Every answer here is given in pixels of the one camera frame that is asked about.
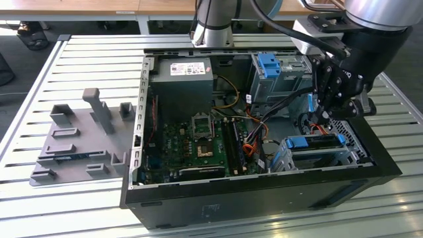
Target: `red wire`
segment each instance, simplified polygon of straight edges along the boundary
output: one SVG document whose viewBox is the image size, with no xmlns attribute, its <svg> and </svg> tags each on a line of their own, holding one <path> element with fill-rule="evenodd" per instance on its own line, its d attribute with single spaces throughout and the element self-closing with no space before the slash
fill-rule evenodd
<svg viewBox="0 0 423 238">
<path fill-rule="evenodd" d="M 147 145 L 150 144 L 150 142 L 151 142 L 151 140 L 153 140 L 154 130 L 155 130 L 155 128 L 157 128 L 157 117 L 155 117 L 155 114 L 154 114 L 154 109 L 155 109 L 155 107 L 157 107 L 157 100 L 153 99 L 153 108 L 151 108 L 151 112 L 153 112 L 153 132 L 151 132 L 151 136 L 150 136 Z"/>
</svg>

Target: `power supply label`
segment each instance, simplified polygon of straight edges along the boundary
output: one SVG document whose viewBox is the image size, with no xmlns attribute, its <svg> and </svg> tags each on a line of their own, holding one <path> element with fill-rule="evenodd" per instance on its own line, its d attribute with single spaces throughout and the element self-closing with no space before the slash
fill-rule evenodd
<svg viewBox="0 0 423 238">
<path fill-rule="evenodd" d="M 206 74 L 205 63 L 174 63 L 171 64 L 171 76 Z"/>
</svg>

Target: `table leg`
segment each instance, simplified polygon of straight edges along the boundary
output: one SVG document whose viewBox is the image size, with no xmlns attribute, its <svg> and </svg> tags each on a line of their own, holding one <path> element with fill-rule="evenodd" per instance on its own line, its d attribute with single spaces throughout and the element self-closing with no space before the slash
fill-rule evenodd
<svg viewBox="0 0 423 238">
<path fill-rule="evenodd" d="M 149 16 L 138 15 L 139 27 L 141 27 L 141 34 L 150 35 L 149 29 Z"/>
<path fill-rule="evenodd" d="M 43 30 L 50 30 L 51 29 L 51 26 L 44 21 L 40 21 L 40 25 L 43 27 Z"/>
</svg>

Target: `wooden desk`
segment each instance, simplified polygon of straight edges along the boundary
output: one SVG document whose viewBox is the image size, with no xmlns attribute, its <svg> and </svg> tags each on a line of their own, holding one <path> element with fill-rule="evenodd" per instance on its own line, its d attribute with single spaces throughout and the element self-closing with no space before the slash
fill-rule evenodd
<svg viewBox="0 0 423 238">
<path fill-rule="evenodd" d="M 310 12 L 298 0 L 283 0 L 279 15 L 305 15 Z M 194 16 L 195 0 L 141 0 L 139 14 Z"/>
<path fill-rule="evenodd" d="M 116 15 L 137 13 L 139 0 L 0 0 L 0 14 Z"/>
<path fill-rule="evenodd" d="M 294 21 L 310 10 L 303 8 L 298 0 L 283 0 L 277 21 Z M 195 14 L 195 0 L 141 0 L 138 20 L 142 34 L 149 34 L 151 20 L 193 20 Z"/>
<path fill-rule="evenodd" d="M 138 20 L 139 0 L 0 0 L 0 20 Z"/>
</svg>

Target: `yellow wire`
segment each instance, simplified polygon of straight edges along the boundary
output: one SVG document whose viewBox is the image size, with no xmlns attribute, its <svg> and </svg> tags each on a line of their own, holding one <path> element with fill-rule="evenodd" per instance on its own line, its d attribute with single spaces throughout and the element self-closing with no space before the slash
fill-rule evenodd
<svg viewBox="0 0 423 238">
<path fill-rule="evenodd" d="M 227 83 L 231 84 L 231 86 L 233 86 L 233 88 L 235 89 L 235 92 L 237 92 L 237 99 L 235 99 L 235 102 L 231 103 L 230 105 L 217 106 L 217 107 L 213 107 L 213 108 L 215 108 L 215 109 L 231 108 L 231 107 L 234 107 L 237 105 L 237 103 L 239 101 L 239 91 L 238 91 L 238 88 L 235 87 L 234 83 L 226 77 L 223 77 L 221 75 L 218 77 L 223 78 L 225 81 L 227 81 Z"/>
</svg>

